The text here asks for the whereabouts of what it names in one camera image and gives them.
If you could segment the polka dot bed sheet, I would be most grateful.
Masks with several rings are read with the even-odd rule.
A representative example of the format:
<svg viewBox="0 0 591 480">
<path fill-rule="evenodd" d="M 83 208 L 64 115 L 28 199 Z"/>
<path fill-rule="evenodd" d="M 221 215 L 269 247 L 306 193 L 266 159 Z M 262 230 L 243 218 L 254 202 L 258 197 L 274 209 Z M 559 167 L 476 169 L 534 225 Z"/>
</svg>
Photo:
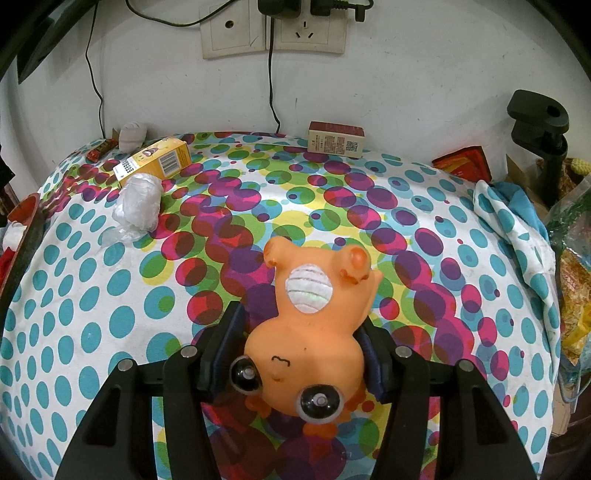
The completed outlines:
<svg viewBox="0 0 591 480">
<path fill-rule="evenodd" d="M 1 430 L 37 479 L 51 479 L 117 363 L 157 362 L 197 341 L 241 300 L 273 316 L 263 246 L 366 247 L 383 273 L 373 321 L 428 360 L 473 361 L 535 471 L 552 430 L 559 316 L 537 259 L 487 225 L 488 188 L 396 156 L 308 152 L 304 140 L 187 134 L 190 166 L 163 185 L 156 229 L 105 240 L 119 185 L 109 152 L 82 147 L 41 186 L 46 229 L 1 340 Z"/>
</svg>

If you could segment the black power adapter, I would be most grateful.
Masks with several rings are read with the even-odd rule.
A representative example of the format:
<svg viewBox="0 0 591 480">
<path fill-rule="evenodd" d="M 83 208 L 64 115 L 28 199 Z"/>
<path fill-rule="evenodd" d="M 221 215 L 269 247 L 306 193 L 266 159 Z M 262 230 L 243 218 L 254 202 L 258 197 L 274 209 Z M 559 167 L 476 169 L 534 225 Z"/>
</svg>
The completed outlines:
<svg viewBox="0 0 591 480">
<path fill-rule="evenodd" d="M 260 13 L 276 19 L 294 19 L 303 11 L 301 0 L 257 0 L 256 4 Z M 334 10 L 353 10 L 356 22 L 363 22 L 366 11 L 372 9 L 374 4 L 374 0 L 368 0 L 365 4 L 339 0 L 311 0 L 310 14 L 329 17 Z"/>
</svg>

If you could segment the crumpled white tissue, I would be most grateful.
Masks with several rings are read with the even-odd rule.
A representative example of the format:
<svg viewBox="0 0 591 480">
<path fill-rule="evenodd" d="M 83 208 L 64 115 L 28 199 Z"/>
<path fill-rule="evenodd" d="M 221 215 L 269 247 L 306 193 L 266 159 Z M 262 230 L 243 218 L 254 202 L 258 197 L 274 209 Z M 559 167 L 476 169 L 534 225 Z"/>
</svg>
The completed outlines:
<svg viewBox="0 0 591 480">
<path fill-rule="evenodd" d="M 146 136 L 145 124 L 137 121 L 128 122 L 119 130 L 118 148 L 123 153 L 134 153 L 143 145 Z"/>
</svg>

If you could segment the white sock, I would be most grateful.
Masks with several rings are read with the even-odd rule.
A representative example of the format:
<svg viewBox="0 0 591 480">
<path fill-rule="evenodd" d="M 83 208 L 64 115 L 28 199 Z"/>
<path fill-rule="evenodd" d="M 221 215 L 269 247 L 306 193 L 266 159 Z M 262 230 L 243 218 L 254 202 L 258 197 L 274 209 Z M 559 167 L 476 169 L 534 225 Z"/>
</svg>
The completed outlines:
<svg viewBox="0 0 591 480">
<path fill-rule="evenodd" d="M 112 213 L 115 226 L 104 233 L 103 244 L 132 243 L 154 231 L 162 193 L 159 178 L 146 173 L 131 175 L 120 190 Z"/>
<path fill-rule="evenodd" d="M 9 222 L 1 228 L 1 250 L 16 252 L 26 231 L 26 226 L 20 222 Z"/>
</svg>

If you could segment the small red-top box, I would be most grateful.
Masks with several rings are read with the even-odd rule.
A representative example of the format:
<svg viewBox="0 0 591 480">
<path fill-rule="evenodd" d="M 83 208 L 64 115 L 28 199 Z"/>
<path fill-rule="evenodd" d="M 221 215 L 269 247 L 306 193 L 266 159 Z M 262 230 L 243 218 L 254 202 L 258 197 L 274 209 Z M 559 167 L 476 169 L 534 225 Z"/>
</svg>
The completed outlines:
<svg viewBox="0 0 591 480">
<path fill-rule="evenodd" d="M 308 126 L 308 151 L 360 159 L 365 145 L 365 130 L 359 126 L 311 121 Z"/>
</svg>

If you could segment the black clamp stand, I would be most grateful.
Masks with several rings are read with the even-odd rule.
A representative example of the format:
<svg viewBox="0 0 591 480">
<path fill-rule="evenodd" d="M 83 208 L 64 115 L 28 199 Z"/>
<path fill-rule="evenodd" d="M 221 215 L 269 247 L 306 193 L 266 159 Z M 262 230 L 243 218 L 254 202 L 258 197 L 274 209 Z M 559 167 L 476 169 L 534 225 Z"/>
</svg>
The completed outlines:
<svg viewBox="0 0 591 480">
<path fill-rule="evenodd" d="M 569 115 L 556 100 L 529 90 L 516 90 L 507 106 L 515 120 L 512 140 L 543 160 L 538 195 L 548 207 L 558 201 L 562 164 L 567 157 Z"/>
</svg>

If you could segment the plastic snack bag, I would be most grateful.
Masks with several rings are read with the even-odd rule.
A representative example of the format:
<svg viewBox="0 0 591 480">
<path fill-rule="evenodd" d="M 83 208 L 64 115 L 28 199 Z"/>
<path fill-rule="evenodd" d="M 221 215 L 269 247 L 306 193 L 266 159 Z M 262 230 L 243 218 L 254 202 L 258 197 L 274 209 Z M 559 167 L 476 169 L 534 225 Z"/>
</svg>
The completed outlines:
<svg viewBox="0 0 591 480">
<path fill-rule="evenodd" d="M 545 224 L 557 259 L 565 381 L 590 372 L 590 162 L 564 161 L 559 199 Z"/>
</svg>

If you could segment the white wall socket plate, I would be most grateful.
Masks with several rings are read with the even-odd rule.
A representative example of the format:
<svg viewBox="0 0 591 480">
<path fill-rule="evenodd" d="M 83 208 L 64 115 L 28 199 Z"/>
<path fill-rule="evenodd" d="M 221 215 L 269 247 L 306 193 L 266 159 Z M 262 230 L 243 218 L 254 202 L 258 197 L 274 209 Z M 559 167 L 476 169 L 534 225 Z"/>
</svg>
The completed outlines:
<svg viewBox="0 0 591 480">
<path fill-rule="evenodd" d="M 311 15 L 311 3 L 301 3 L 297 18 L 270 20 L 256 1 L 237 1 L 200 25 L 205 60 L 277 51 L 342 55 L 346 50 L 349 14 L 335 10 L 329 17 Z"/>
</svg>

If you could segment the orange squeeze toy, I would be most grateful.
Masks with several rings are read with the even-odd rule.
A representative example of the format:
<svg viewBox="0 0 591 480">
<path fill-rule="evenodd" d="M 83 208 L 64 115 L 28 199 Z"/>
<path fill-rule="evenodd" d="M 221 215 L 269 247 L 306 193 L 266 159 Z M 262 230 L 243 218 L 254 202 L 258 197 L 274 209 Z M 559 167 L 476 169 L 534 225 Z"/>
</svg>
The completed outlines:
<svg viewBox="0 0 591 480">
<path fill-rule="evenodd" d="M 276 317 L 256 326 L 229 380 L 247 408 L 304 421 L 304 435 L 332 439 L 359 404 L 365 360 L 353 335 L 372 310 L 383 274 L 366 248 L 300 247 L 273 237 L 263 261 L 274 272 Z"/>
</svg>

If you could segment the red packet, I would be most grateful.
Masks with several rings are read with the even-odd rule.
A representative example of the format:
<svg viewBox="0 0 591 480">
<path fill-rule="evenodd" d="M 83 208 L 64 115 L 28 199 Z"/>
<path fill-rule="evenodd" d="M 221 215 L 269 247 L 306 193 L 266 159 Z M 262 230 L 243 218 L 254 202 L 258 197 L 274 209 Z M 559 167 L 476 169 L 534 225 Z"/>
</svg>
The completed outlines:
<svg viewBox="0 0 591 480">
<path fill-rule="evenodd" d="M 492 174 L 481 146 L 470 146 L 441 156 L 432 165 L 451 175 L 473 183 L 491 182 Z"/>
</svg>

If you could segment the round red tray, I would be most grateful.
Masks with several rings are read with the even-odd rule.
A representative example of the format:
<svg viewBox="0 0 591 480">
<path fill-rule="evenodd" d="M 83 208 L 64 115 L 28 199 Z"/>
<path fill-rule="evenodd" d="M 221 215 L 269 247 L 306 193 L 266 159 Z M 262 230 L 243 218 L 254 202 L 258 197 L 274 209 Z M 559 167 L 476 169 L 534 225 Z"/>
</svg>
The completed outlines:
<svg viewBox="0 0 591 480">
<path fill-rule="evenodd" d="M 8 214 L 1 231 L 1 299 L 13 298 L 22 276 L 43 237 L 40 195 L 30 194 Z"/>
</svg>

